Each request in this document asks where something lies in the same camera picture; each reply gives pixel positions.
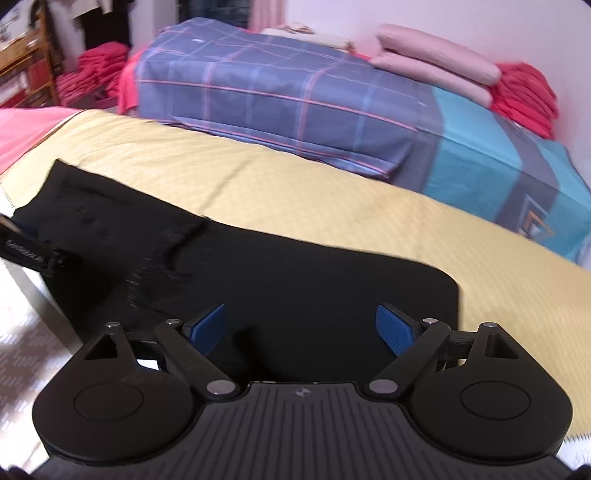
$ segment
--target blue plaid blanket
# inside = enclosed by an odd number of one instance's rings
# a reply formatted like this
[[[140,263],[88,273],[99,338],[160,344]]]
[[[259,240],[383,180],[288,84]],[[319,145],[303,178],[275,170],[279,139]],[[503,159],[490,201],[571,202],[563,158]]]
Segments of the blue plaid blanket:
[[[139,114],[424,193],[578,261],[591,194],[567,150],[333,48],[194,18],[136,69]]]

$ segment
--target ridged black surface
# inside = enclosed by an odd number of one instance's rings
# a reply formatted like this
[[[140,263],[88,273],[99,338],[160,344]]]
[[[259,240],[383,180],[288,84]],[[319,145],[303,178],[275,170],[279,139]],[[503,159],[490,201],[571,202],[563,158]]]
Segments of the ridged black surface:
[[[193,430],[159,457],[136,465],[100,468],[54,458],[34,477],[562,480],[568,474],[555,458],[520,466],[479,466],[450,457],[423,440],[400,407],[368,401],[352,384],[254,384],[236,401],[207,406]]]

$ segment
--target pink curtain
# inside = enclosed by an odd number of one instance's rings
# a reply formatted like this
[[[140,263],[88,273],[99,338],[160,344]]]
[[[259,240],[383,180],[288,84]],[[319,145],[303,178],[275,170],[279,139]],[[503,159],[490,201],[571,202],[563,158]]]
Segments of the pink curtain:
[[[248,29],[260,32],[285,23],[285,0],[251,0]]]

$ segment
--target black cloth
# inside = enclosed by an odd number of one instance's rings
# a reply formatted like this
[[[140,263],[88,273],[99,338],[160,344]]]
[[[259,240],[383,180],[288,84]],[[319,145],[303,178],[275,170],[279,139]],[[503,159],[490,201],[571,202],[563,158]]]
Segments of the black cloth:
[[[129,35],[129,3],[129,0],[113,0],[111,12],[104,14],[102,8],[95,8],[78,17],[84,30],[86,50],[110,41],[132,47]]]
[[[394,359],[383,302],[457,329],[457,284],[436,268],[223,225],[59,161],[14,221],[83,258],[47,279],[83,340],[223,303],[229,335],[210,358],[240,383],[371,379]]]

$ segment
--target blue pad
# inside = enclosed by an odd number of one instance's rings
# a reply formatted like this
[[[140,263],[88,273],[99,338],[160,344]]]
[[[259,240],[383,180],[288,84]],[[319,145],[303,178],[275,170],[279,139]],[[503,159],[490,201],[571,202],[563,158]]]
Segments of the blue pad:
[[[420,328],[414,320],[409,317],[403,320],[384,305],[380,305],[375,312],[375,326],[382,340],[396,356],[400,356],[414,343]]]
[[[220,305],[191,328],[189,341],[200,354],[208,356],[226,331],[226,307]]]

